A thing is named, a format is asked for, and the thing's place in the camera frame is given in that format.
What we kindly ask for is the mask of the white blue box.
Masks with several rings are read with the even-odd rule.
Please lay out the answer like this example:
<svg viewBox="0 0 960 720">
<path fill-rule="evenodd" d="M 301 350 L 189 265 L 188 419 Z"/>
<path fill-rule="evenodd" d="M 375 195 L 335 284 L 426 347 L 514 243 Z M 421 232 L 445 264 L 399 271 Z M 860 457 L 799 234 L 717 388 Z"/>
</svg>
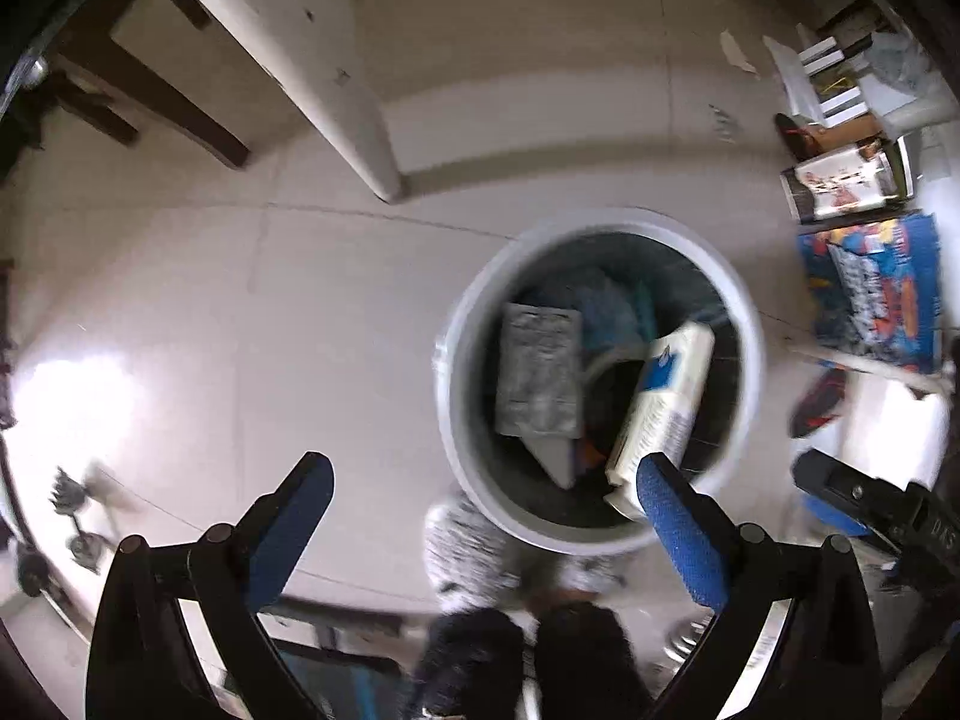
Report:
<svg viewBox="0 0 960 720">
<path fill-rule="evenodd" d="M 612 486 L 605 500 L 628 520 L 643 520 L 638 497 L 641 460 L 662 454 L 679 466 L 692 435 L 715 346 L 703 323 L 685 322 L 649 348 L 640 380 L 613 445 L 605 474 Z"/>
</svg>

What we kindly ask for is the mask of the white round trash bin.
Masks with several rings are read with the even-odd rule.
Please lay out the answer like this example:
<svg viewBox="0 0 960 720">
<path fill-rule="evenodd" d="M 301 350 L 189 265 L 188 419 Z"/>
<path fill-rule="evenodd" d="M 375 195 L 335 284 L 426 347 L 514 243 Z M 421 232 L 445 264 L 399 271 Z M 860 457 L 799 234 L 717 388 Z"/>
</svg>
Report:
<svg viewBox="0 0 960 720">
<path fill-rule="evenodd" d="M 539 550 L 572 556 L 631 553 L 654 543 L 644 522 L 603 500 L 551 483 L 523 446 L 493 429 L 503 307 L 542 281 L 581 266 L 643 283 L 656 320 L 715 330 L 715 351 L 682 470 L 693 488 L 718 494 L 747 449 L 765 383 L 765 338 L 747 286 L 701 236 L 641 208 L 574 211 L 506 245 L 452 309 L 434 355 L 439 434 L 460 489 L 503 532 Z"/>
</svg>

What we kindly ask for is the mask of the metal dumbbell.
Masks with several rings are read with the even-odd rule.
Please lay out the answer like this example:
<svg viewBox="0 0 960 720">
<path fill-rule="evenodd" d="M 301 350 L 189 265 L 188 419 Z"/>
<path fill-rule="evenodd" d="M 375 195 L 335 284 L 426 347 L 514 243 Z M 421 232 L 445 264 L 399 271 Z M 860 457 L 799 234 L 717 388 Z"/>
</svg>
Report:
<svg viewBox="0 0 960 720">
<path fill-rule="evenodd" d="M 80 476 L 71 476 L 59 468 L 53 478 L 50 504 L 73 528 L 67 538 L 67 550 L 73 562 L 99 575 L 121 539 L 112 510 L 110 477 L 103 465 L 93 461 Z"/>
</svg>

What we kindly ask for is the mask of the black red sandal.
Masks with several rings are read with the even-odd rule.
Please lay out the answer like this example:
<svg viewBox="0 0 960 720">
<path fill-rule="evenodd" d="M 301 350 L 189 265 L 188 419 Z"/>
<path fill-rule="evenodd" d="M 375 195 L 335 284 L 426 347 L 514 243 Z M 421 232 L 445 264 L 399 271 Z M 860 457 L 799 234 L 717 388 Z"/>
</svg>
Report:
<svg viewBox="0 0 960 720">
<path fill-rule="evenodd" d="M 789 418 L 789 436 L 793 439 L 810 436 L 838 418 L 846 398 L 846 387 L 846 369 L 825 367 L 794 406 Z"/>
</svg>

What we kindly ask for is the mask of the black blue weight bench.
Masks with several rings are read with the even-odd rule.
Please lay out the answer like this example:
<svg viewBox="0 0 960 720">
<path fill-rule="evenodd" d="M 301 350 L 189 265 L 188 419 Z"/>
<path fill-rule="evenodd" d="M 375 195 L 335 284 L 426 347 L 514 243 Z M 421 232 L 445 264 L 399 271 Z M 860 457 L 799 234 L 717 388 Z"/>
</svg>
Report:
<svg viewBox="0 0 960 720">
<path fill-rule="evenodd" d="M 400 614 L 282 596 L 259 619 L 325 717 L 397 717 L 404 672 L 376 647 L 402 639 Z"/>
</svg>

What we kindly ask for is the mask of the blue colourful carton box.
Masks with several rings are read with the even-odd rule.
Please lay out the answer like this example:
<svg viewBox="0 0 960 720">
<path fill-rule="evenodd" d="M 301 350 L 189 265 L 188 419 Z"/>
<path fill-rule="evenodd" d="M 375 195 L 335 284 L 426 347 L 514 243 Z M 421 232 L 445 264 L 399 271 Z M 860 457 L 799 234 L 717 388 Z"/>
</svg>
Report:
<svg viewBox="0 0 960 720">
<path fill-rule="evenodd" d="M 818 343 L 919 374 L 939 367 L 940 241 L 931 215 L 804 232 L 797 249 Z"/>
</svg>

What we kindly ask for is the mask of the right grey fuzzy slipper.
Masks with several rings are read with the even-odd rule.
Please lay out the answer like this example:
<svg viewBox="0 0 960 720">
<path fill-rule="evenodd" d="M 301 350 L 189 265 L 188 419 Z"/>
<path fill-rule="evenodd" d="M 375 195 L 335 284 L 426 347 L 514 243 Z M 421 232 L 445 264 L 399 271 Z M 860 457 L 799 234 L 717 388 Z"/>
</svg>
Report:
<svg viewBox="0 0 960 720">
<path fill-rule="evenodd" d="M 556 562 L 555 582 L 563 590 L 610 595 L 625 586 L 630 561 L 626 554 L 563 556 Z"/>
</svg>

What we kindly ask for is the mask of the grey fuzzy slipper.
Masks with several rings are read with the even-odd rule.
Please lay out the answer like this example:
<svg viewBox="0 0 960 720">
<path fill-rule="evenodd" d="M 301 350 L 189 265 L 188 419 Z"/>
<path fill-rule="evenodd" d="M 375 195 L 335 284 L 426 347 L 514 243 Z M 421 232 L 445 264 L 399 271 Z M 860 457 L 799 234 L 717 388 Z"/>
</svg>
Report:
<svg viewBox="0 0 960 720">
<path fill-rule="evenodd" d="M 610 595 L 625 586 L 630 561 L 626 554 L 563 556 L 556 562 L 555 582 L 563 590 Z"/>
<path fill-rule="evenodd" d="M 530 553 L 490 522 L 464 493 L 430 507 L 423 523 L 423 564 L 444 614 L 483 608 L 530 608 Z"/>
</svg>

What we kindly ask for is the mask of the left black trouser leg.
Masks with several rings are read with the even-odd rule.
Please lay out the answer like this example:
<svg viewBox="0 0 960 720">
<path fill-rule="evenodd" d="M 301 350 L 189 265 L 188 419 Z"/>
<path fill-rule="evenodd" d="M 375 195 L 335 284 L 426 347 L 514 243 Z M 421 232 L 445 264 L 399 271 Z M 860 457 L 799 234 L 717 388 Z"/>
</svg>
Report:
<svg viewBox="0 0 960 720">
<path fill-rule="evenodd" d="M 438 617 L 405 692 L 402 718 L 501 720 L 516 717 L 526 639 L 500 610 Z"/>
</svg>

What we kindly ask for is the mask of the left grey fuzzy slipper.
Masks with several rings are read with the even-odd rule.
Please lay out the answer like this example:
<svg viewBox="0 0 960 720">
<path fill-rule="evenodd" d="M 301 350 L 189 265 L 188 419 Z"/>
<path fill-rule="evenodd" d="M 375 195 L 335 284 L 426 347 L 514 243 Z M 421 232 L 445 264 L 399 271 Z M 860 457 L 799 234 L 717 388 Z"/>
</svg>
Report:
<svg viewBox="0 0 960 720">
<path fill-rule="evenodd" d="M 423 564 L 444 614 L 483 608 L 530 608 L 530 553 L 490 522 L 464 493 L 430 507 L 423 523 Z"/>
</svg>

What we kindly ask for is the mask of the white photo printed box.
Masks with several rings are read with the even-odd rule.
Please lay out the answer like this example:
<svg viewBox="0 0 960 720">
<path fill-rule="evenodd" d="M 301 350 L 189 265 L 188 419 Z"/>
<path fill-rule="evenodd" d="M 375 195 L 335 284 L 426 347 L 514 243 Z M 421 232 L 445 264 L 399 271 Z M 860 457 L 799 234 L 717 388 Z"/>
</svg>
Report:
<svg viewBox="0 0 960 720">
<path fill-rule="evenodd" d="M 779 182 L 799 224 L 889 210 L 914 195 L 913 168 L 903 143 L 882 140 L 833 149 L 788 167 Z"/>
</svg>

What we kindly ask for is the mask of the grey foil packet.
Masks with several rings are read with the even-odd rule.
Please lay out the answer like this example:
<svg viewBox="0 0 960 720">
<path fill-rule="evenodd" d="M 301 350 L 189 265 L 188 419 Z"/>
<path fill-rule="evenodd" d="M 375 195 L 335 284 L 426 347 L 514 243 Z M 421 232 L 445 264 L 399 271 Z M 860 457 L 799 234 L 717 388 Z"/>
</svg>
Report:
<svg viewBox="0 0 960 720">
<path fill-rule="evenodd" d="M 583 432 L 581 314 L 506 304 L 494 400 L 494 429 L 521 439 L 576 439 Z"/>
</svg>

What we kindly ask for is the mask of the dark wooden chair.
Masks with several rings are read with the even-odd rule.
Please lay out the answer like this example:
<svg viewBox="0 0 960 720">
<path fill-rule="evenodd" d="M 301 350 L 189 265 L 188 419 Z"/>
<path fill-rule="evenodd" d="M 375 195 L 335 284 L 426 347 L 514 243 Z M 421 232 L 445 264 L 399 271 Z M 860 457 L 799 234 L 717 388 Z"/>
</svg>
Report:
<svg viewBox="0 0 960 720">
<path fill-rule="evenodd" d="M 2 0 L 2 115 L 25 94 L 28 76 L 47 59 L 67 72 L 57 98 L 99 132 L 130 145 L 139 131 L 109 109 L 112 99 L 133 104 L 175 128 L 229 167 L 249 160 L 241 140 L 195 106 L 187 96 L 130 54 L 112 31 L 135 0 Z M 199 0 L 171 0 L 197 29 L 212 18 Z M 98 88 L 86 93 L 81 76 Z"/>
</svg>

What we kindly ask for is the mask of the white table leg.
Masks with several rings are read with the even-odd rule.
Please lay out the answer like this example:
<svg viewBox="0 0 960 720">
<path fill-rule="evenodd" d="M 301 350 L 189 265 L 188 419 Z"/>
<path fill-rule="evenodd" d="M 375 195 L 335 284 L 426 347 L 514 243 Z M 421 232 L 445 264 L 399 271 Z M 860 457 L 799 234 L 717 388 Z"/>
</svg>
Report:
<svg viewBox="0 0 960 720">
<path fill-rule="evenodd" d="M 200 3 L 376 197 L 404 197 L 404 177 L 356 47 L 352 0 Z"/>
</svg>

